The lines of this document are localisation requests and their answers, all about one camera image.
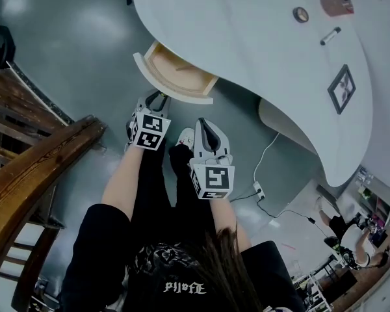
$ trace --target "power cord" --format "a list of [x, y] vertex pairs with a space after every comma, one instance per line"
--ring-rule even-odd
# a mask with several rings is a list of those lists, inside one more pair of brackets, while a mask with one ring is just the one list
[[262, 208], [262, 207], [259, 205], [259, 203], [260, 203], [261, 200], [263, 200], [263, 198], [261, 198], [259, 201], [257, 201], [256, 205], [258, 206], [258, 208], [260, 208], [262, 211], [264, 211], [268, 216], [270, 216], [270, 217], [272, 217], [272, 218], [277, 218], [277, 217], [280, 217], [283, 213], [286, 213], [286, 212], [289, 211], [289, 212], [291, 212], [291, 213], [294, 213], [294, 214], [296, 214], [296, 215], [299, 215], [299, 216], [301, 216], [301, 217], [306, 218], [306, 219], [307, 219], [308, 221], [310, 221], [314, 226], [316, 226], [316, 227], [319, 229], [319, 231], [322, 232], [322, 233], [324, 234], [324, 236], [325, 236], [326, 238], [328, 238], [328, 236], [325, 234], [325, 232], [323, 232], [323, 230], [322, 230], [320, 227], [318, 227], [318, 224], [315, 223], [315, 220], [314, 220], [313, 218], [307, 217], [307, 216], [302, 215], [302, 214], [299, 214], [299, 213], [297, 213], [296, 211], [292, 211], [292, 210], [290, 210], [290, 209], [287, 209], [287, 210], [285, 210], [285, 211], [282, 211], [278, 216], [271, 215], [271, 214], [269, 214], [269, 213], [266, 211], [266, 209]]
[[237, 200], [248, 199], [248, 198], [251, 198], [252, 196], [255, 196], [255, 195], [257, 195], [257, 194], [259, 194], [259, 193], [256, 192], [256, 193], [254, 193], [254, 194], [252, 194], [252, 195], [245, 196], [245, 197], [243, 197], [243, 198], [235, 198], [235, 199], [230, 200], [230, 202], [234, 202], [234, 201], [237, 201]]
[[276, 136], [274, 137], [273, 141], [263, 150], [263, 153], [261, 154], [261, 158], [260, 158], [260, 161], [257, 163], [257, 165], [255, 166], [255, 169], [254, 169], [254, 172], [253, 172], [253, 180], [254, 180], [254, 183], [257, 182], [257, 180], [255, 180], [255, 173], [257, 171], [257, 169], [259, 168], [259, 165], [261, 164], [261, 161], [263, 160], [263, 156], [265, 155], [265, 152], [268, 148], [270, 148], [273, 143], [276, 141], [276, 139], [278, 138], [280, 133], [276, 134]]
[[[252, 196], [255, 196], [255, 195], [257, 195], [257, 194], [259, 194], [259, 193], [256, 192], [256, 193], [254, 193], [254, 194], [251, 194], [251, 195], [249, 195], [249, 196], [245, 196], [245, 197], [243, 197], [243, 198], [235, 198], [235, 199], [230, 200], [229, 202], [234, 202], [234, 201], [237, 201], [237, 200], [248, 199], [248, 198], [251, 198]], [[298, 215], [298, 216], [301, 216], [301, 217], [306, 218], [309, 222], [311, 222], [314, 226], [316, 226], [316, 227], [319, 229], [319, 231], [322, 232], [322, 234], [323, 234], [326, 238], [328, 238], [328, 236], [325, 234], [325, 232], [323, 232], [323, 230], [322, 230], [320, 227], [318, 227], [318, 224], [316, 224], [316, 223], [315, 223], [315, 220], [314, 220], [313, 218], [311, 218], [311, 217], [307, 217], [307, 216], [305, 216], [305, 215], [299, 214], [299, 213], [297, 213], [296, 211], [292, 211], [292, 210], [290, 210], [290, 209], [287, 209], [287, 210], [285, 210], [285, 211], [282, 211], [278, 216], [274, 216], [274, 215], [269, 214], [269, 213], [267, 212], [266, 209], [262, 208], [262, 207], [259, 205], [260, 201], [263, 200], [263, 199], [264, 199], [264, 198], [261, 198], [259, 201], [257, 201], [256, 205], [258, 206], [258, 208], [260, 208], [262, 211], [264, 211], [269, 217], [271, 217], [271, 218], [278, 218], [278, 217], [280, 217], [283, 213], [287, 213], [287, 212], [294, 213], [294, 214], [296, 214], [296, 215]]]

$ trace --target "small round object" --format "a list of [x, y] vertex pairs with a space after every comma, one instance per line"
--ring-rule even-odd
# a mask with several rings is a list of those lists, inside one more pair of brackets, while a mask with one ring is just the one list
[[309, 21], [309, 14], [307, 13], [306, 9], [302, 7], [296, 7], [293, 10], [293, 16], [299, 23], [305, 23]]

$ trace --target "picture frame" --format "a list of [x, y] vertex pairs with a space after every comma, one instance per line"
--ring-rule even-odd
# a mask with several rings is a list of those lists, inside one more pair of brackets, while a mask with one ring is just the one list
[[328, 88], [328, 93], [331, 96], [337, 114], [341, 114], [344, 111], [355, 91], [356, 84], [352, 78], [350, 68], [345, 64]]

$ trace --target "open drawer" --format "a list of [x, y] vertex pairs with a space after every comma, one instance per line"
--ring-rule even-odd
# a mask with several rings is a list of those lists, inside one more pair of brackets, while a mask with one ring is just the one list
[[144, 77], [164, 94], [187, 103], [213, 103], [208, 93], [217, 76], [189, 64], [157, 41], [144, 57], [140, 53], [133, 56]]

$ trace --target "concrete floor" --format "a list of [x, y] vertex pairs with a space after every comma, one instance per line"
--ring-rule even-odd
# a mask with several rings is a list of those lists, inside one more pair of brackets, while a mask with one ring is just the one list
[[[313, 218], [325, 235], [332, 236], [333, 231], [324, 225], [315, 209], [315, 200], [319, 196], [316, 187], [317, 183], [311, 180], [285, 210], [290, 209]], [[322, 207], [329, 217], [338, 215], [325, 199], [322, 199]], [[270, 218], [270, 222], [258, 230], [251, 240], [253, 245], [274, 241], [289, 275], [303, 276], [317, 269], [332, 254], [331, 248], [324, 242], [324, 233], [306, 218], [288, 212], [279, 218]], [[325, 272], [318, 273], [317, 278], [325, 275]]]
[[[122, 156], [125, 122], [138, 97], [152, 88], [132, 54], [145, 53], [153, 37], [125, 0], [0, 0], [0, 22], [14, 37], [16, 64], [45, 95], [74, 120], [94, 114], [109, 126], [102, 140], [106, 152], [89, 151], [59, 185], [54, 214], [66, 229], [43, 268], [43, 275], [57, 288], [81, 220], [90, 205], [100, 202]], [[209, 106], [172, 102], [168, 143], [175, 142], [182, 128], [193, 127], [197, 118], [210, 119], [231, 143], [236, 168], [231, 197], [250, 195], [254, 167], [275, 132], [259, 121], [259, 98], [251, 92], [219, 80], [212, 96], [214, 105]], [[308, 184], [318, 165], [313, 154], [279, 137], [257, 171], [267, 196], [262, 206], [279, 213]], [[164, 175], [174, 203], [176, 180], [167, 158]], [[234, 206], [251, 237], [270, 221], [254, 198]]]

